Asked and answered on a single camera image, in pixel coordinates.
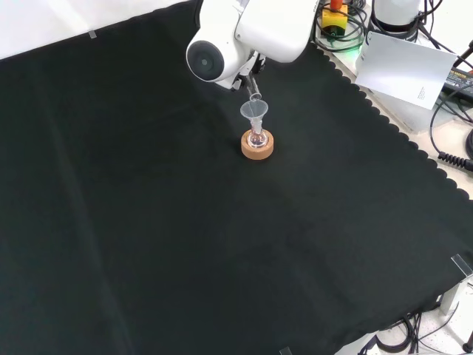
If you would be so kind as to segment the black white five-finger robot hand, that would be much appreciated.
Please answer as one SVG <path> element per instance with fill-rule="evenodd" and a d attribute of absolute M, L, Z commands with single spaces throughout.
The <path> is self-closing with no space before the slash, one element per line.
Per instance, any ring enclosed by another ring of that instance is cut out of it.
<path fill-rule="evenodd" d="M 253 51 L 252 56 L 240 69 L 232 83 L 232 90 L 246 89 L 249 95 L 259 93 L 256 77 L 265 68 L 266 56 Z"/>

